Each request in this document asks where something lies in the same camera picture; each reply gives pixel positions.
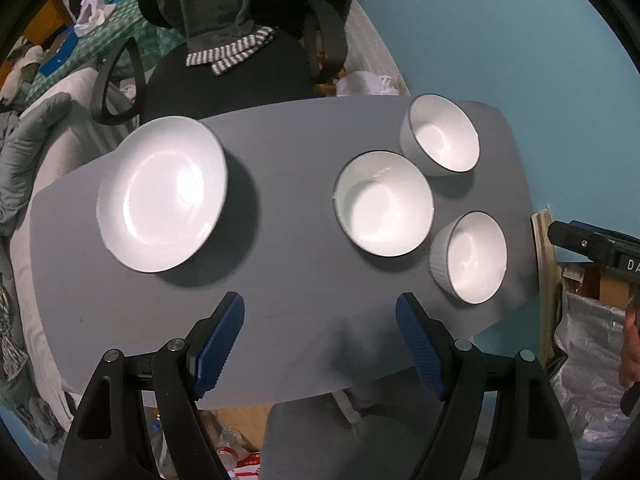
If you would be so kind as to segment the person's right hand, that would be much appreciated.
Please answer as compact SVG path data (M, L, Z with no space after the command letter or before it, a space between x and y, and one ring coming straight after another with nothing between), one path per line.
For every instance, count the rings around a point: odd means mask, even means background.
M640 338L636 317L636 308L629 306L625 313L624 340L620 350L620 370L618 371L618 381L625 390L630 389L640 380Z

